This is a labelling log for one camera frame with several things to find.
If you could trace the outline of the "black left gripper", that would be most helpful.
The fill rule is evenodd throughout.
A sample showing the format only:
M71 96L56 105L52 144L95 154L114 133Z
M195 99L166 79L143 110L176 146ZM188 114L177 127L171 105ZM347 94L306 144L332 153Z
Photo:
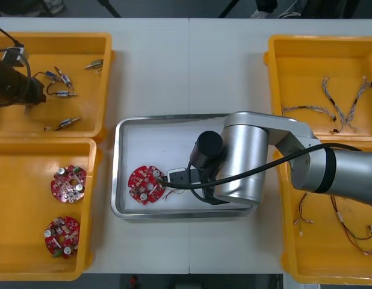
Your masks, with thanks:
M38 105L46 102L46 95L44 94L44 85L36 78L31 78L29 87L29 103Z

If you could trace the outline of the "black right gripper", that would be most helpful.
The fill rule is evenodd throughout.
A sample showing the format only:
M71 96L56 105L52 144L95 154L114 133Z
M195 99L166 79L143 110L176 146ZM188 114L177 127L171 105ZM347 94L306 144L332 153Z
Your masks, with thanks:
M187 176L186 168L171 169L167 171L167 177L156 178L156 182L161 186L173 189L184 189L190 185L200 184L200 175L197 169L190 169L189 181L187 181Z

